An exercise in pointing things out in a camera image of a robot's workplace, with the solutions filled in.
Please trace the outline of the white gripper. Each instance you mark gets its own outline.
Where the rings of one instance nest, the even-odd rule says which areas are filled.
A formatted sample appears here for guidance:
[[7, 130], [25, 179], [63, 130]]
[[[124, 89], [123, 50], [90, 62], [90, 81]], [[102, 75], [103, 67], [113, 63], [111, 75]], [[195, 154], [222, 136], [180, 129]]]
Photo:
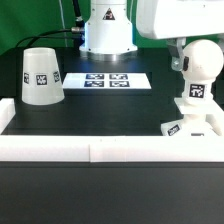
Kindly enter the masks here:
[[138, 0], [136, 27], [145, 38], [168, 39], [171, 68], [186, 71], [185, 37], [224, 33], [224, 0]]

